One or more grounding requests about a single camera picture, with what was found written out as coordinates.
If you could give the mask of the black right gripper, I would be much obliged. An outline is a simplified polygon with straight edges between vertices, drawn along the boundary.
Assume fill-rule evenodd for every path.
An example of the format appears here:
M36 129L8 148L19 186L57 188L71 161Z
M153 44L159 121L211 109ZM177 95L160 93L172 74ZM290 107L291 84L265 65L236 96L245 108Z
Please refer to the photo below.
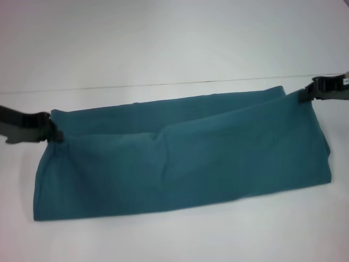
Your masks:
M337 76L317 76L298 93L300 103L313 100L348 100L348 72Z

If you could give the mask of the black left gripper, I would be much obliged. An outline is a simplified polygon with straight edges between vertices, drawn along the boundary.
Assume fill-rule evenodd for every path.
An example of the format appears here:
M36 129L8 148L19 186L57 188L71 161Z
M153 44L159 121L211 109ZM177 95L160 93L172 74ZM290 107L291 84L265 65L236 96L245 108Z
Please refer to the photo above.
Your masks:
M1 136L7 138L7 144L64 140L63 132L50 119L49 113L25 114L4 106L1 106Z

